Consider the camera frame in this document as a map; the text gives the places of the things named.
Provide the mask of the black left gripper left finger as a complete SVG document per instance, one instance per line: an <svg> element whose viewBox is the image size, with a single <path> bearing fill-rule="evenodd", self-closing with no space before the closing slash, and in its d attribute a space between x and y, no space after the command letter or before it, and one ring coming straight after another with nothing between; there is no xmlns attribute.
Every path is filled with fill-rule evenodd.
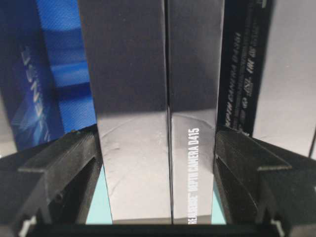
<svg viewBox="0 0 316 237"><path fill-rule="evenodd" d="M100 156L97 131L80 130L3 157L0 223L20 225L36 215L46 223L85 223Z"/></svg>

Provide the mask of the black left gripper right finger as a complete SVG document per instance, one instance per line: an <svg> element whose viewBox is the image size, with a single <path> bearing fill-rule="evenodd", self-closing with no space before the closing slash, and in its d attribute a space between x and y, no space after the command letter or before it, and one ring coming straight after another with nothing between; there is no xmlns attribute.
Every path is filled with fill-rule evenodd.
<svg viewBox="0 0 316 237"><path fill-rule="evenodd" d="M316 162L240 131L219 127L214 174L229 224L316 223Z"/></svg>

